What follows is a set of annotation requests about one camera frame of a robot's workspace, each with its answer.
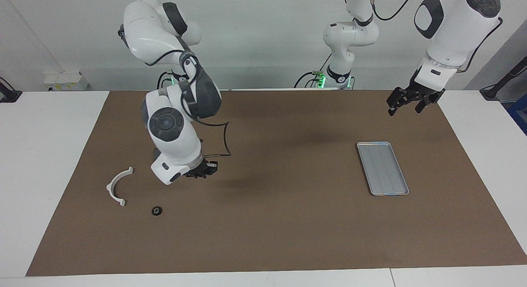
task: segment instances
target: metal tray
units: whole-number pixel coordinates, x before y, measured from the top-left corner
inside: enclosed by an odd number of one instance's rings
[[[407,195],[410,192],[389,142],[359,142],[357,149],[372,195]]]

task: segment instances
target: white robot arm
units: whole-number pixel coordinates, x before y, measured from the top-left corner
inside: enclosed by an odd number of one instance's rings
[[[346,9],[353,17],[351,22],[333,23],[324,30],[324,42],[331,48],[326,87],[346,88],[354,63],[351,47],[372,45],[379,38],[370,0],[347,0]]]
[[[164,183],[179,176],[203,177],[217,171],[205,160],[192,120],[214,116],[222,96],[187,43],[201,40],[199,27],[187,22],[172,2],[137,0],[126,7],[118,34],[132,54],[148,66],[175,64],[189,80],[151,91],[143,102],[142,117],[160,151],[151,168]]]
[[[386,100],[393,116],[399,107],[419,101],[416,111],[437,100],[460,72],[468,56],[502,23],[499,0],[424,0],[414,23],[430,45],[406,89],[396,88]]]

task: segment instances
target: black ring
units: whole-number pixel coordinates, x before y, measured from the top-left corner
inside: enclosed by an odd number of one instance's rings
[[[154,208],[152,208],[152,215],[154,216],[159,216],[162,212],[163,208],[161,208],[160,206],[155,206]]]
[[[360,21],[360,20],[358,20],[358,19],[355,19],[355,21],[357,22],[357,24],[358,24],[359,26],[365,27],[365,26],[369,25],[369,24],[373,21],[373,14],[372,14],[371,17],[370,17],[367,21],[365,21],[365,22],[362,22],[362,21]]]

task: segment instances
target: brown paper work surface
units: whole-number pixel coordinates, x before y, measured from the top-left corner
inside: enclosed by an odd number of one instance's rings
[[[207,122],[232,122],[233,156],[165,186],[145,92],[111,92],[27,275],[527,264],[440,108],[390,117],[388,94],[222,92]],[[222,128],[195,128],[205,153],[224,150]],[[360,141],[392,144],[409,195],[370,194]],[[106,185],[129,166],[122,208]]]

